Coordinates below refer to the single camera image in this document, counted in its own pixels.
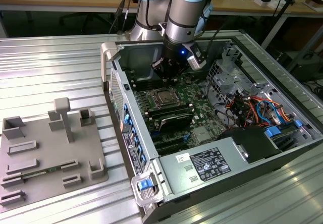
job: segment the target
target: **blue cable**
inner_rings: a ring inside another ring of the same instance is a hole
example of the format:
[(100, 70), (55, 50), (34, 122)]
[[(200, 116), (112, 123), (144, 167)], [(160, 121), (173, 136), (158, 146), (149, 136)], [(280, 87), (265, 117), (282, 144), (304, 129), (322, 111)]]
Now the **blue cable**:
[(277, 118), (278, 118), (281, 122), (286, 123), (286, 122), (285, 122), (285, 120), (284, 120), (281, 116), (279, 116), (279, 114), (278, 114), (278, 112), (277, 112), (277, 109), (276, 109), (276, 107), (274, 106), (274, 104), (273, 104), (273, 103), (271, 103), (271, 102), (269, 102), (269, 101), (267, 101), (267, 100), (262, 100), (262, 101), (260, 101), (260, 102), (257, 104), (257, 107), (256, 107), (256, 109), (257, 109), (257, 114), (258, 114), (258, 116), (259, 116), (261, 119), (263, 119), (263, 120), (265, 120), (266, 122), (268, 122), (270, 126), (272, 125), (272, 124), (271, 124), (271, 122), (270, 122), (268, 119), (264, 118), (264, 117), (260, 114), (260, 111), (259, 111), (259, 105), (260, 105), (260, 103), (261, 103), (261, 102), (266, 102), (266, 103), (268, 103), (268, 104), (269, 104), (269, 105), (274, 109), (274, 111), (275, 111), (275, 114), (276, 114)]

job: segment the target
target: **metal slatted surface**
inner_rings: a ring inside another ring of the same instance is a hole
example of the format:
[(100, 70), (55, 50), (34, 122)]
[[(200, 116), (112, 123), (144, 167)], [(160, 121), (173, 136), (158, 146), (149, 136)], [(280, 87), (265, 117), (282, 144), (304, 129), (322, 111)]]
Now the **metal slatted surface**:
[(0, 41), (0, 124), (12, 116), (46, 118), (59, 97), (70, 99), (71, 111), (90, 107), (109, 175), (106, 182), (2, 213), (1, 223), (141, 223), (101, 88), (99, 47), (109, 39), (116, 40), (104, 35)]
[[(258, 57), (262, 62), (266, 65), (272, 62), (252, 39), (239, 31), (220, 32), (218, 36), (238, 36), (255, 54), (261, 52)], [(25, 121), (44, 118), (58, 96), (69, 97), (73, 110), (89, 106), (95, 113), (109, 173), (104, 183), (2, 213), (1, 224), (141, 223), (100, 88), (99, 46), (109, 40), (122, 38), (95, 35), (0, 41), (0, 119), (19, 114)], [(294, 83), (278, 73), (282, 82)], [(254, 76), (261, 81), (262, 75)], [(298, 88), (290, 87), (295, 92)], [(306, 94), (298, 98), (312, 107), (313, 100)], [(162, 223), (323, 223), (322, 183), (323, 145), (276, 172)]]

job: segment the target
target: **table leg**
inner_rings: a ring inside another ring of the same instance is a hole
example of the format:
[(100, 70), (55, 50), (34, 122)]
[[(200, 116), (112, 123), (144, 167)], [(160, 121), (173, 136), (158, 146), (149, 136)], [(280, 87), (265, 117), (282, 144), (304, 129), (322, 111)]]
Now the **table leg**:
[(294, 67), (297, 65), (298, 61), (304, 57), (304, 55), (315, 45), (317, 40), (319, 40), (323, 36), (323, 25), (319, 28), (319, 30), (312, 36), (312, 38), (307, 42), (307, 44), (303, 47), (303, 49), (298, 53), (296, 57), (286, 66), (286, 70), (288, 72), (292, 71)]
[(8, 37), (4, 22), (2, 21), (2, 17), (0, 16), (0, 38)]
[(267, 35), (266, 39), (261, 44), (262, 48), (266, 49), (268, 47), (269, 43), (276, 36), (277, 32), (282, 27), (282, 25), (286, 21), (286, 19), (287, 19), (287, 17), (285, 17), (285, 16), (282, 16), (279, 18), (278, 22), (275, 24), (275, 26), (272, 28), (270, 33)]

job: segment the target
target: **desk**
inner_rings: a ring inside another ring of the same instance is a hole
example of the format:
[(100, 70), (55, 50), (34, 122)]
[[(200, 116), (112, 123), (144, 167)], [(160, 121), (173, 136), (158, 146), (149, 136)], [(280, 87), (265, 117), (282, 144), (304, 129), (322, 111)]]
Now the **desk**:
[[(121, 0), (0, 0), (0, 11), (55, 11), (55, 12), (115, 12)], [(323, 17), (302, 2), (296, 0), (289, 6), (262, 46), (266, 48), (288, 17)], [(273, 10), (262, 8), (253, 0), (212, 0), (213, 15), (272, 16)], [(137, 4), (130, 3), (130, 12), (135, 13)]]

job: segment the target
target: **chair leg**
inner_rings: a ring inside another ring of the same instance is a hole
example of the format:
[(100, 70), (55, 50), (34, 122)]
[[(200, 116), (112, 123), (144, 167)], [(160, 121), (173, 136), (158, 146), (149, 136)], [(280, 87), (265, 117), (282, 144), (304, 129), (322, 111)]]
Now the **chair leg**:
[(110, 21), (102, 18), (101, 16), (99, 16), (97, 14), (94, 14), (93, 16), (94, 16), (94, 18), (97, 18), (99, 21), (102, 21), (103, 23), (108, 24), (109, 26), (112, 25), (112, 23)]
[(61, 16), (59, 22), (61, 26), (64, 26), (64, 19), (71, 18), (71, 17), (87, 16), (87, 15), (88, 13), (85, 13), (85, 12), (76, 12), (69, 15)]
[(83, 34), (83, 33), (85, 32), (85, 28), (86, 28), (86, 26), (87, 26), (88, 22), (89, 22), (90, 20), (92, 20), (92, 19), (93, 19), (93, 15), (92, 15), (92, 14), (88, 14), (88, 15), (86, 16), (85, 21), (84, 21), (83, 26), (82, 26), (82, 29), (81, 29), (81, 34)]
[(31, 11), (26, 11), (26, 15), (27, 15), (28, 23), (34, 22), (34, 19), (32, 18)]

